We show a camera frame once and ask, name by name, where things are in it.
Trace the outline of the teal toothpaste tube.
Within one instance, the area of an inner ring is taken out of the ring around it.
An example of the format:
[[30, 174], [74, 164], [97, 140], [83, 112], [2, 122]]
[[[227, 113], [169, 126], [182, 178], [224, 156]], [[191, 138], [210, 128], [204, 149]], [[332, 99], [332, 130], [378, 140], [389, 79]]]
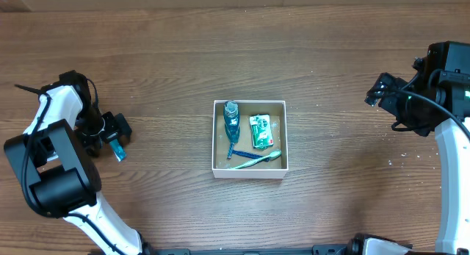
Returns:
[[123, 149], [123, 147], [120, 144], [118, 139], [114, 139], [114, 140], [110, 141], [109, 145], [111, 146], [111, 148], [113, 150], [113, 153], [115, 154], [118, 162], [123, 161], [127, 157], [127, 154], [124, 151], [124, 149]]

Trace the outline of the teal transparent bottle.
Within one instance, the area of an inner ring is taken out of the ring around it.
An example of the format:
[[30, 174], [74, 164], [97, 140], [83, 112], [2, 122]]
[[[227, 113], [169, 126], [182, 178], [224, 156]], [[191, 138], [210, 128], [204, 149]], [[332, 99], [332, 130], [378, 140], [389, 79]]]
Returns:
[[225, 133], [231, 143], [239, 142], [239, 106], [235, 101], [224, 103], [223, 118], [225, 122]]

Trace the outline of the blue disposable razor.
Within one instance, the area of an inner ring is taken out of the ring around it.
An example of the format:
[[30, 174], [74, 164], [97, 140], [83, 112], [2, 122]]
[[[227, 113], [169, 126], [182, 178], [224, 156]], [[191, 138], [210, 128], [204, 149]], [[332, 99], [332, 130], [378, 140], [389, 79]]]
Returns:
[[228, 159], [232, 158], [233, 154], [235, 154], [237, 156], [241, 156], [241, 157], [246, 157], [246, 158], [249, 158], [249, 159], [259, 159], [259, 158], [261, 158], [261, 155], [258, 155], [258, 154], [253, 154], [253, 153], [246, 152], [246, 151], [237, 151], [237, 150], [234, 149], [234, 146], [235, 146], [235, 143], [230, 143], [229, 148], [228, 148], [228, 154], [227, 154]]

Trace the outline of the green white toothbrush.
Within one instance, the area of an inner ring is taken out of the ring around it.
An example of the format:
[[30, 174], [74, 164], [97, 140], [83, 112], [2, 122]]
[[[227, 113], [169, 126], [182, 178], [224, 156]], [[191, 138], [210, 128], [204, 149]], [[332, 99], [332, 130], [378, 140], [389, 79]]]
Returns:
[[272, 161], [272, 160], [275, 160], [277, 158], [279, 158], [280, 156], [282, 155], [282, 152], [280, 150], [277, 150], [277, 151], [273, 151], [271, 152], [270, 154], [266, 155], [266, 156], [263, 156], [263, 157], [259, 157], [259, 158], [255, 158], [255, 159], [251, 159], [241, 165], [238, 165], [236, 167], [232, 167], [231, 170], [239, 170], [239, 169], [243, 169], [243, 168], [249, 168], [249, 167], [252, 167], [260, 162], [263, 162], [263, 161]]

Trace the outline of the green soap packet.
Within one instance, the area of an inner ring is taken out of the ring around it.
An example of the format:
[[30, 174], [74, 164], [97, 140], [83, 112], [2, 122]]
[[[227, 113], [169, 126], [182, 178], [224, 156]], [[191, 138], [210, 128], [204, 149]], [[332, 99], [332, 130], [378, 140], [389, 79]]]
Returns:
[[268, 114], [249, 117], [252, 144], [255, 149], [267, 149], [274, 145], [270, 116]]

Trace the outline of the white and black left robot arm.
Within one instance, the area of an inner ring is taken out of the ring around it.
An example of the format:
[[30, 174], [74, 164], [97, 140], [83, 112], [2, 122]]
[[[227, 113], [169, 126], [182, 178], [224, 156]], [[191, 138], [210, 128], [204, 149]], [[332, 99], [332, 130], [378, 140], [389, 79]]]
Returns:
[[120, 139], [129, 139], [132, 130], [125, 117], [102, 113], [94, 83], [76, 71], [29, 92], [40, 103], [35, 118], [4, 143], [28, 206], [42, 217], [72, 223], [105, 254], [153, 254], [105, 199], [93, 163], [104, 144], [118, 161], [126, 158]]

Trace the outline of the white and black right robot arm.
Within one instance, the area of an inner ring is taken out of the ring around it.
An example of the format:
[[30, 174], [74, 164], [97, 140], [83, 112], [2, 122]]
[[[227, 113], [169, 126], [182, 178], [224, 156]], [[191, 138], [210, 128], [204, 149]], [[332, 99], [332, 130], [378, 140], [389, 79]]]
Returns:
[[469, 45], [432, 43], [408, 82], [382, 73], [365, 103], [396, 120], [391, 129], [435, 134], [441, 161], [441, 219], [435, 254], [469, 253]]

